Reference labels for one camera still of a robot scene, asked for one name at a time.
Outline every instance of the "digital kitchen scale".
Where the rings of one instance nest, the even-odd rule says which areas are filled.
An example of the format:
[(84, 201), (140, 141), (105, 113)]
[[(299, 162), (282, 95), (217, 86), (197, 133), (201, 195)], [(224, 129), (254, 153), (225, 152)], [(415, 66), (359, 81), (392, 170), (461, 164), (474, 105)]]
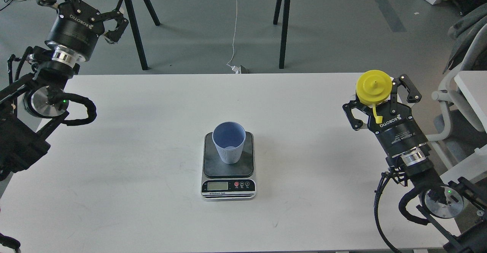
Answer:
[(238, 201), (254, 198), (255, 182), (254, 136), (245, 132), (244, 150), (234, 164), (224, 163), (212, 140), (212, 132), (205, 136), (201, 195), (210, 201)]

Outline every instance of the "gray fabric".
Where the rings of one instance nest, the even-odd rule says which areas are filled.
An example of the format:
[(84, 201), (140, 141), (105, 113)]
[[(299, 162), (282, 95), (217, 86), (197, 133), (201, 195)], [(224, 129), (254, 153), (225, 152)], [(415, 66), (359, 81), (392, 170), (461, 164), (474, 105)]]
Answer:
[[(480, 29), (487, 24), (487, 3), (476, 8), (469, 14), (461, 18), (448, 30), (448, 36), (456, 40), (447, 67), (443, 73), (458, 65), (466, 54), (468, 47), (470, 47), (473, 38), (477, 35)], [(478, 57), (478, 62), (475, 64), (474, 70), (486, 70), (485, 63), (487, 59), (487, 52), (483, 52)]]

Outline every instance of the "gray floor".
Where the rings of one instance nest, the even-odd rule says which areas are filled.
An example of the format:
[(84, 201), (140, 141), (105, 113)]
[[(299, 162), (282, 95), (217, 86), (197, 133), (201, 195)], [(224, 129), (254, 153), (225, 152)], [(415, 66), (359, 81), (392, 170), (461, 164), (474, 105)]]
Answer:
[[(102, 12), (113, 9), (117, 2), (84, 1)], [(134, 0), (151, 69), (141, 70), (132, 31), (127, 28), (116, 45), (99, 41), (90, 62), (81, 64), (81, 75), (233, 73), (226, 62), (232, 56), (235, 0), (152, 2), (160, 27), (154, 26), (142, 0)], [(242, 64), (251, 73), (370, 69), (381, 69), (391, 76), (406, 73), (424, 96), (414, 107), (415, 118), (425, 133), (435, 132), (433, 118), (440, 110), (430, 95), (443, 78), (454, 43), (447, 30), (461, 18), (453, 5), (431, 6), (424, 0), (291, 0), (286, 64), (285, 69), (279, 69), (281, 23), (272, 24), (275, 0), (238, 2), (232, 64)], [(40, 7), (33, 0), (12, 3), (0, 12), (2, 62), (12, 53), (21, 55), (28, 45), (43, 46), (55, 18), (53, 9)], [(106, 24), (107, 29), (113, 27), (113, 22)], [(0, 70), (5, 69), (2, 63)], [(6, 71), (0, 72), (0, 85), (7, 86)], [(38, 124), (25, 113), (20, 118), (33, 128)], [(440, 172), (445, 170), (440, 164), (438, 167)], [(470, 223), (459, 224), (465, 229)]]

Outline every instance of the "floor stripe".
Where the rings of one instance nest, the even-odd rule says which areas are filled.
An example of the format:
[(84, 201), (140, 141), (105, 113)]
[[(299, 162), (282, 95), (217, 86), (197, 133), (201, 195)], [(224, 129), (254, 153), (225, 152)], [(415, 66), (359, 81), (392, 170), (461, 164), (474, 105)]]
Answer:
[(382, 15), (393, 32), (405, 32), (406, 28), (388, 0), (375, 0)]

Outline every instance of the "robotiq logo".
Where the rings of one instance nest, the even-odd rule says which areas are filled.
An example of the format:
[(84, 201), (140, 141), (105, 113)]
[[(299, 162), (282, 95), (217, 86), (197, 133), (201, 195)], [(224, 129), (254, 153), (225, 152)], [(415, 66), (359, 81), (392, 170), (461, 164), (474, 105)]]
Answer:
[(76, 18), (76, 16), (70, 14), (69, 17), (71, 17), (71, 19), (75, 20), (76, 22), (82, 24), (83, 26), (86, 26), (87, 28), (89, 29), (92, 29), (93, 28), (93, 25), (90, 25), (90, 24), (87, 24), (85, 21), (79, 19), (79, 18)]
[(396, 118), (392, 118), (392, 119), (390, 119), (389, 121), (387, 121), (387, 122), (385, 122), (385, 123), (379, 124), (379, 126), (380, 126), (380, 127), (385, 127), (385, 126), (390, 125), (390, 124), (394, 123), (395, 121), (399, 121), (399, 120), (402, 120), (402, 118), (401, 118), (401, 115), (400, 115), (400, 114), (398, 114), (398, 115), (396, 116)]

